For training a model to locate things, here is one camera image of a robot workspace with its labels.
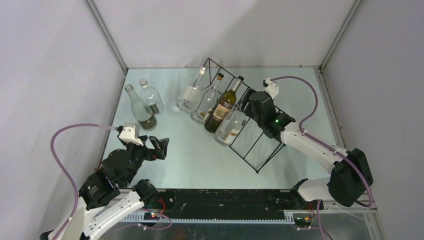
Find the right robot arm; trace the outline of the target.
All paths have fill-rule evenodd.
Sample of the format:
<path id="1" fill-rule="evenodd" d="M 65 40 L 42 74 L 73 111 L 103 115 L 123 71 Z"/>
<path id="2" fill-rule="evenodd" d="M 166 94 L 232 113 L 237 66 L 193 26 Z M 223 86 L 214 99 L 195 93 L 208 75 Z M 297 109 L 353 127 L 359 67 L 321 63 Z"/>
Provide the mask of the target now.
<path id="1" fill-rule="evenodd" d="M 249 89 L 241 107 L 268 138 L 297 149 L 329 173 L 329 177 L 306 178 L 294 186 L 290 201 L 295 208 L 304 209 L 317 200 L 334 200 L 351 207 L 363 193 L 370 193 L 374 179 L 363 151 L 333 146 L 312 136 L 293 117 L 278 112 L 266 91 Z"/>

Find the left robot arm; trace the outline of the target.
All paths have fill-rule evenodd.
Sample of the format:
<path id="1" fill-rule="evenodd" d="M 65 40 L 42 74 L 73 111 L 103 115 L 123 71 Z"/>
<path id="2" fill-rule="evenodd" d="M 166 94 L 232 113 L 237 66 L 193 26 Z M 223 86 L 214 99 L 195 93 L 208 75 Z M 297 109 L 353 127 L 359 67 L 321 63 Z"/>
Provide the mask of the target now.
<path id="1" fill-rule="evenodd" d="M 144 161 L 164 160 L 169 138 L 140 136 L 137 143 L 124 142 L 125 149 L 112 151 L 103 166 L 89 175 L 76 193 L 76 206 L 69 217 L 41 240 L 98 240 L 124 217 L 142 208 L 153 208 L 159 190 L 149 179 L 139 180 L 117 203 L 109 203 L 128 187 Z"/>

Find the short clear bottle white cap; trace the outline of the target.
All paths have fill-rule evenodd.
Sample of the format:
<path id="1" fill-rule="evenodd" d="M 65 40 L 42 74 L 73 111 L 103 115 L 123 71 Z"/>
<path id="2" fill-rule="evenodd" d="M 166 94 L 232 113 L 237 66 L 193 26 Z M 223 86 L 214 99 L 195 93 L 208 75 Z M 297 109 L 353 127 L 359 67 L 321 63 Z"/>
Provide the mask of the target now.
<path id="1" fill-rule="evenodd" d="M 165 106 L 159 92 L 148 84 L 146 78 L 141 78 L 138 83 L 141 86 L 139 97 L 143 101 L 146 110 L 155 116 L 162 115 L 165 111 Z"/>

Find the tall clear champagne label bottle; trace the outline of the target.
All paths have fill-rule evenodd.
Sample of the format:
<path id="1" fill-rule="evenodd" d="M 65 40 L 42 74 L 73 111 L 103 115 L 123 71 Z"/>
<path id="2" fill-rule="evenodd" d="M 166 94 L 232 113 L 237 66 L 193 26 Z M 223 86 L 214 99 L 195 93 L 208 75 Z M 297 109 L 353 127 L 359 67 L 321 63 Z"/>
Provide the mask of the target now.
<path id="1" fill-rule="evenodd" d="M 131 84 L 126 84 L 124 90 L 128 94 L 131 102 L 131 111 L 134 118 L 138 121 L 143 130 L 152 131 L 157 126 L 157 120 L 154 114 L 145 108 L 144 102 L 137 95 Z"/>

